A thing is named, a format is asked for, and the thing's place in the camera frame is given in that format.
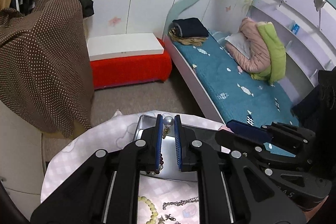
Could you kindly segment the person's right hand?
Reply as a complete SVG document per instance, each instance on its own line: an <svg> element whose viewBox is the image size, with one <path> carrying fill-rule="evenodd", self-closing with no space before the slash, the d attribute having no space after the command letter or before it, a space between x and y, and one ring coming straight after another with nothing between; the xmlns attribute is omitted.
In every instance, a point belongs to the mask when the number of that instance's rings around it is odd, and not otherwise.
<svg viewBox="0 0 336 224"><path fill-rule="evenodd" d="M315 214L319 211L319 209L323 206L323 204L325 203L325 201L328 199L329 196L326 196L317 206L315 206L313 209L311 209L310 211L306 211L305 217L306 217L306 221L309 222L314 216Z"/></svg>

